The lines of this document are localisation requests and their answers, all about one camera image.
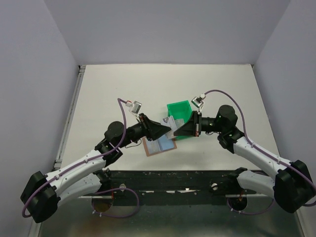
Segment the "green plastic bin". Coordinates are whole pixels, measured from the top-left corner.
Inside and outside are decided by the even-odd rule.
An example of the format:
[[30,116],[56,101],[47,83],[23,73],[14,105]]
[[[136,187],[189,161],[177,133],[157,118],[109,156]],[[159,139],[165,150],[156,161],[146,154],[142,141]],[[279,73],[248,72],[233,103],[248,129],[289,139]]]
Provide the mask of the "green plastic bin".
[[183,119],[186,123],[192,113],[192,108],[188,100],[167,104],[167,111],[169,116],[173,116],[175,120]]

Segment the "tan leather card holder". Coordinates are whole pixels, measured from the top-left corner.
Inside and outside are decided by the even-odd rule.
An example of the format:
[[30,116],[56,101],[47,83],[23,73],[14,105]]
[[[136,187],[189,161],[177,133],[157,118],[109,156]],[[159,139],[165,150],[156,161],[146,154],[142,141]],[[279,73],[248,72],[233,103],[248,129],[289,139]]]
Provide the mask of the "tan leather card holder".
[[142,143],[147,157],[177,149],[175,141],[168,139],[165,135],[155,141],[143,138]]

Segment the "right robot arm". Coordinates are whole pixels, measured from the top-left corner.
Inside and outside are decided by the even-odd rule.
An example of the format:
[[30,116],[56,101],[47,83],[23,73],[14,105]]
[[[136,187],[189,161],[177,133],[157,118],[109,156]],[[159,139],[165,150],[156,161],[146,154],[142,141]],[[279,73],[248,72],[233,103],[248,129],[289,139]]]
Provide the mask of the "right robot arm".
[[245,158],[265,172],[265,176],[247,169],[227,181],[228,190],[234,194],[253,190],[273,198],[286,212],[294,213],[316,195],[309,170],[300,160],[290,161],[257,146],[237,126],[237,115],[232,106],[223,105],[215,118],[203,117],[193,111],[189,120],[178,128],[175,136],[198,137],[202,132],[218,133],[222,148]]

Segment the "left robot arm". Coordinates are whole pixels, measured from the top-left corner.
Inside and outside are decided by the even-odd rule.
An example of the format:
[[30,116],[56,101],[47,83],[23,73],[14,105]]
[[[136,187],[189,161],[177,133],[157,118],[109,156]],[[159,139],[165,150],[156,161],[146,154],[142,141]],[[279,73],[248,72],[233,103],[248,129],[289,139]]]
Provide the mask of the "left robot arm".
[[141,113],[138,122],[126,127],[125,122],[110,123],[104,139],[79,160],[47,174],[32,174],[20,196],[24,204],[22,216],[41,223],[50,218],[62,204],[83,196],[109,191],[109,182],[101,176],[101,170],[121,156],[121,148],[142,139],[155,141],[171,131],[171,128],[150,120]]

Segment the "silver VIP credit card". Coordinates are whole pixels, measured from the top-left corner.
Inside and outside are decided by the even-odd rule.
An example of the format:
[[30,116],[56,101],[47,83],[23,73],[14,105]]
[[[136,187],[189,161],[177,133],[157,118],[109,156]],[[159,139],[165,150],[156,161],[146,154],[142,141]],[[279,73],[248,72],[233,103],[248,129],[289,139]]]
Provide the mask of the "silver VIP credit card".
[[158,141],[148,141],[146,140],[146,148],[148,155],[152,155],[154,153],[157,153],[160,151],[159,143]]

